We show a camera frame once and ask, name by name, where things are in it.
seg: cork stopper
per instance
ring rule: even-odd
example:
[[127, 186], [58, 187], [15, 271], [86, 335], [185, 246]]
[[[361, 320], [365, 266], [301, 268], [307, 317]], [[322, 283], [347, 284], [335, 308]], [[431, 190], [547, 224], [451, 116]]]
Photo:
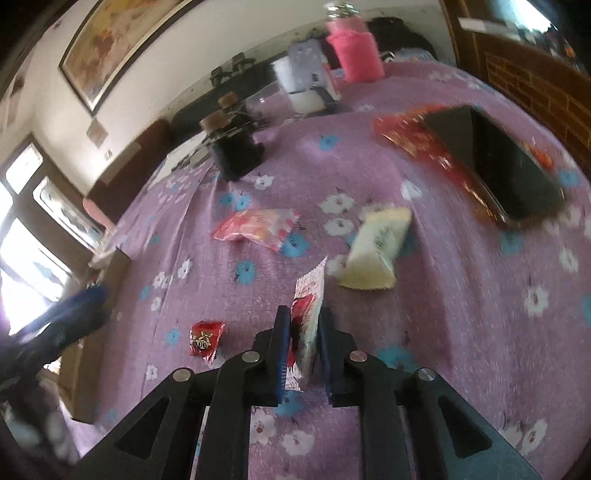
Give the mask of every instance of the cork stopper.
[[237, 103], [238, 95], [236, 95], [234, 92], [227, 93], [217, 101], [217, 104], [220, 106], [220, 108], [230, 108]]
[[216, 110], [214, 113], [211, 113], [201, 120], [199, 125], [201, 125], [201, 128], [203, 128], [208, 134], [212, 134], [216, 130], [224, 128], [229, 123], [230, 119], [228, 116], [221, 110]]

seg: purple bedsheet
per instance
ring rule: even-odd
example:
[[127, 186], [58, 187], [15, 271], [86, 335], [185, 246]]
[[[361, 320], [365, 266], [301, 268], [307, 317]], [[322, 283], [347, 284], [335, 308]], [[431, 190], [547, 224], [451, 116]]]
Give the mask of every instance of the purple bedsheet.
[[[328, 276], [325, 302], [338, 326], [391, 367], [438, 371], [544, 479], [566, 473], [591, 437], [589, 184], [545, 128], [466, 73], [439, 63], [390, 64], [387, 72], [343, 87], [351, 113], [258, 133], [265, 161], [241, 181], [222, 181], [208, 161], [134, 202], [112, 240], [133, 263], [108, 327], [99, 420], [94, 432], [74, 431], [82, 453], [172, 370], [212, 368], [189, 356], [191, 324], [226, 322], [215, 366], [248, 349], [277, 306], [291, 303], [296, 279], [325, 255], [334, 275], [359, 216], [392, 203], [414, 215], [395, 263], [398, 284], [361, 292]], [[376, 113], [425, 103], [480, 105], [548, 148], [568, 207], [528, 232], [477, 218], [441, 172], [371, 130]], [[280, 253], [210, 237], [250, 207], [301, 213]], [[318, 386], [256, 409], [251, 430], [253, 480], [359, 478], [357, 412], [330, 408]]]

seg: candy wrapper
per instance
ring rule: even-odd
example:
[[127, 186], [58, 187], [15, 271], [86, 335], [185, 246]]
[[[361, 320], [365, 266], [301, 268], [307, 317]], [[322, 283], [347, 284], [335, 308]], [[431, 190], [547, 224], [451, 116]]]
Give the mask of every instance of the candy wrapper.
[[347, 258], [339, 285], [356, 290], [393, 288], [393, 262], [406, 237], [412, 213], [407, 208], [389, 208], [365, 219]]
[[291, 209], [243, 210], [224, 220], [212, 237], [224, 241], [247, 238], [278, 252], [299, 218]]
[[226, 329], [223, 322], [199, 322], [191, 327], [189, 341], [191, 355], [200, 356], [212, 363], [216, 358], [220, 337]]
[[320, 264], [295, 283], [291, 304], [291, 342], [287, 356], [286, 390], [304, 391], [308, 386], [316, 356], [318, 316], [324, 299], [324, 266]]

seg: cartoon logo on wrapper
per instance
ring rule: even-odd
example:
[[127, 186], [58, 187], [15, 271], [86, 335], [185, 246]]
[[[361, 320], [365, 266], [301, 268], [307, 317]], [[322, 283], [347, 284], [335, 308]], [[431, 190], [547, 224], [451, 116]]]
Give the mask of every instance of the cartoon logo on wrapper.
[[201, 332], [201, 336], [198, 337], [197, 335], [193, 335], [191, 340], [197, 348], [200, 350], [206, 350], [212, 345], [212, 341], [210, 340], [212, 336], [212, 333]]

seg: window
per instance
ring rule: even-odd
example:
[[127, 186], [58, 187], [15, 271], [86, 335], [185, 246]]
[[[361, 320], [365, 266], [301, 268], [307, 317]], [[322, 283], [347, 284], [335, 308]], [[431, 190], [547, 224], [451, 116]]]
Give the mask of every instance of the window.
[[6, 180], [16, 193], [21, 193], [23, 187], [43, 163], [43, 157], [34, 145], [29, 145], [8, 167]]
[[52, 305], [34, 288], [13, 280], [4, 270], [2, 270], [2, 304], [10, 322], [10, 335], [40, 317]]
[[86, 248], [95, 251], [102, 233], [45, 177], [33, 191], [33, 198], [66, 232]]
[[9, 268], [45, 298], [50, 301], [61, 298], [70, 277], [69, 269], [19, 220], [12, 223], [0, 247], [0, 256]]
[[0, 223], [2, 223], [6, 218], [6, 215], [8, 215], [11, 206], [12, 195], [10, 195], [6, 187], [0, 183]]

